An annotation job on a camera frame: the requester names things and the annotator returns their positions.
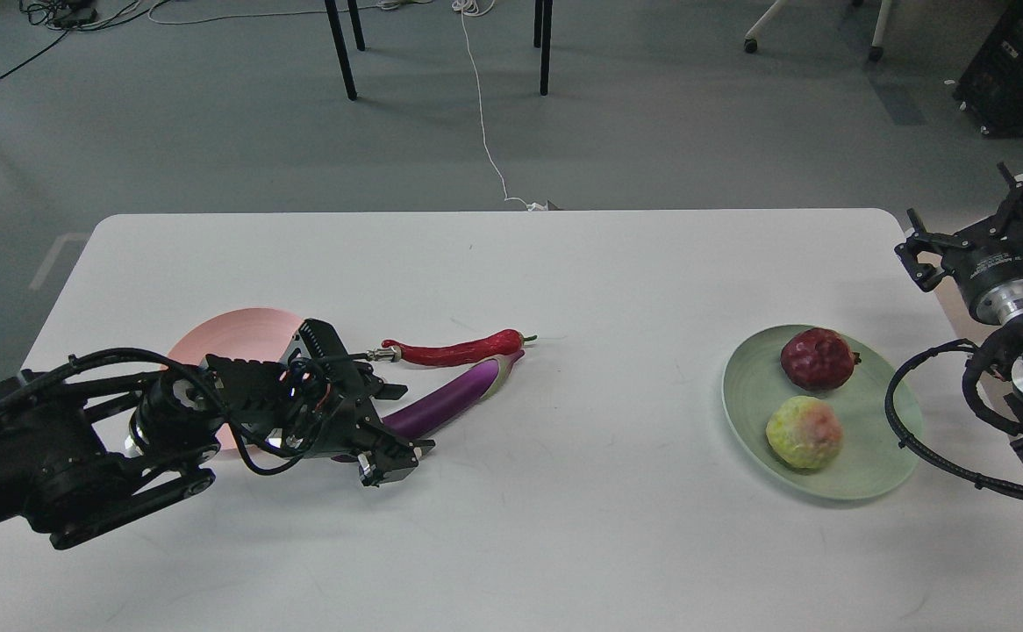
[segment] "green plate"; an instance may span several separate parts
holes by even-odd
[[[846,383],[833,392],[812,394],[796,388],[781,368],[781,349],[810,325],[781,325],[749,336],[725,364],[723,405],[729,426],[765,471],[801,492],[821,499],[864,500],[901,485],[917,464],[917,455],[897,447],[897,436],[885,420],[885,388],[894,369],[885,359],[849,335],[841,334],[860,363]],[[827,467],[797,470],[777,459],[765,440],[769,415],[795,395],[828,401],[843,424],[843,449]],[[921,408],[908,386],[897,389],[897,413],[909,432],[925,430]]]

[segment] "apple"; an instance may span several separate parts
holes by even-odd
[[[843,424],[826,401],[797,395],[768,417],[765,439],[789,467],[817,470],[843,449]]]
[[[822,327],[812,327],[792,336],[781,350],[781,368],[792,383],[808,393],[834,391],[855,371],[859,355],[843,336]]]

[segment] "green apple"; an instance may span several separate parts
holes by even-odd
[[[826,401],[798,395],[768,417],[765,439],[790,467],[817,470],[843,449],[843,424]]]

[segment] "red chili pepper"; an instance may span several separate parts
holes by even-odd
[[[383,347],[399,349],[403,360],[425,367],[458,367],[460,364],[479,362],[485,357],[508,356],[523,349],[525,342],[535,336],[524,337],[515,329],[503,329],[486,338],[462,342],[451,347],[412,347],[395,340],[383,341]]]

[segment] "purple eggplant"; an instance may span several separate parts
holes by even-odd
[[[383,418],[387,427],[406,439],[422,439],[480,400],[491,396],[507,379],[511,365],[523,351],[510,356],[492,356],[473,364],[456,379],[415,401],[402,411]]]

